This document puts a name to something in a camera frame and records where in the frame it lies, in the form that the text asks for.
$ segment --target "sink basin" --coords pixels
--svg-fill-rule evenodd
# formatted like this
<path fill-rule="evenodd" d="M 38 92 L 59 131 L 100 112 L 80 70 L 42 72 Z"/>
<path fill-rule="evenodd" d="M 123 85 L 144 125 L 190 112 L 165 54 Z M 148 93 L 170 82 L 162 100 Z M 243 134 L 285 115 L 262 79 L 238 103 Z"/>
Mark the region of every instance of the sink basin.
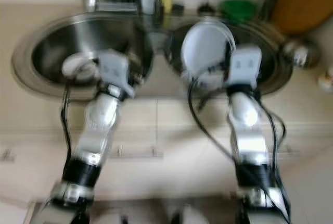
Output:
<path fill-rule="evenodd" d="M 133 17 L 100 12 L 65 17 L 28 35 L 15 49 L 12 67 L 16 78 L 26 88 L 62 97 L 66 81 L 61 73 L 64 60 L 75 53 L 92 56 L 98 50 L 109 48 L 129 56 L 132 85 L 145 80 L 153 52 L 144 27 Z M 72 98 L 92 98 L 95 83 L 75 83 Z"/>
<path fill-rule="evenodd" d="M 181 59 L 183 40 L 194 23 L 183 24 L 172 31 L 173 39 L 167 62 L 178 76 L 184 71 Z M 277 42 L 250 25 L 225 24 L 234 35 L 236 44 L 255 44 L 261 49 L 262 61 L 257 82 L 262 94 L 274 92 L 288 82 L 292 74 L 292 65 L 284 56 L 277 54 Z"/>

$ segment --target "beige countertop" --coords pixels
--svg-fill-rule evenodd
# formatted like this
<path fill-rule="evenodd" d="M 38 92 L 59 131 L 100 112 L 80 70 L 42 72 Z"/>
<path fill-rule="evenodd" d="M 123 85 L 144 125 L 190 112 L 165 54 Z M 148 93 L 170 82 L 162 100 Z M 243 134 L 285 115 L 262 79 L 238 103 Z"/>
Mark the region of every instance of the beige countertop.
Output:
<path fill-rule="evenodd" d="M 0 5 L 0 10 L 0 131 L 12 130 L 17 127 L 19 119 L 27 120 L 31 116 L 36 119 L 47 117 L 59 126 L 59 100 L 20 88 L 12 77 L 10 59 L 15 45 L 24 35 L 52 19 L 79 12 L 80 6 Z M 321 66 L 311 70 L 295 68 L 290 81 L 279 91 L 266 96 L 264 102 L 289 126 L 297 125 L 304 130 L 315 129 L 320 133 L 325 129 L 326 134 L 333 135 L 333 94 L 327 94 L 317 86 L 317 77 L 324 69 Z M 185 103 L 176 99 L 158 101 L 168 111 L 173 107 L 176 110 L 176 104 Z"/>

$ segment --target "wooden cutting board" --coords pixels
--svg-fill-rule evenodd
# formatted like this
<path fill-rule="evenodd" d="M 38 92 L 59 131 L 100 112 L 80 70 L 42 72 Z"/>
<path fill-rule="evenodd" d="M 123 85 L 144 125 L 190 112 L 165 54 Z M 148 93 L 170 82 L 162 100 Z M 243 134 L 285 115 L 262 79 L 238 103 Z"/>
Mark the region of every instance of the wooden cutting board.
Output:
<path fill-rule="evenodd" d="M 277 0 L 272 23 L 285 34 L 302 34 L 333 13 L 333 0 Z"/>

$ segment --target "green container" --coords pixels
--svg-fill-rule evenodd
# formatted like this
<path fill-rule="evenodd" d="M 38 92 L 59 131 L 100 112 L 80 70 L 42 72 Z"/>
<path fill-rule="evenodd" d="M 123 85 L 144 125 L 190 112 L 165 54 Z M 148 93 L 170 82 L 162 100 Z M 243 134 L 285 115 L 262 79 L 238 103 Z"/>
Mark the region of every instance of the green container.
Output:
<path fill-rule="evenodd" d="M 225 0 L 220 3 L 220 11 L 226 19 L 243 23 L 254 17 L 257 6 L 250 0 Z"/>

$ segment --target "double sink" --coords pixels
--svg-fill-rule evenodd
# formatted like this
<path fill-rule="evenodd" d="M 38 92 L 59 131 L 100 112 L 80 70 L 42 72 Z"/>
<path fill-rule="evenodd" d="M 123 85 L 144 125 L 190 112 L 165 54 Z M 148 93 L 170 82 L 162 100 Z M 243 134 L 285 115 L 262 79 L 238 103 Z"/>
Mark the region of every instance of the double sink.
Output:
<path fill-rule="evenodd" d="M 65 78 L 63 61 L 74 53 L 93 57 L 98 50 L 113 48 L 128 55 L 137 97 L 184 98 L 187 85 L 181 78 L 181 48 L 197 16 L 165 16 L 156 25 L 151 16 L 85 13 L 68 16 L 42 26 L 20 42 L 12 58 L 17 80 L 29 90 L 62 97 Z M 261 48 L 258 84 L 267 94 L 289 80 L 292 64 L 279 53 L 280 40 L 252 24 L 227 24 L 236 44 Z M 77 82 L 71 96 L 86 101 L 95 94 L 96 81 Z"/>

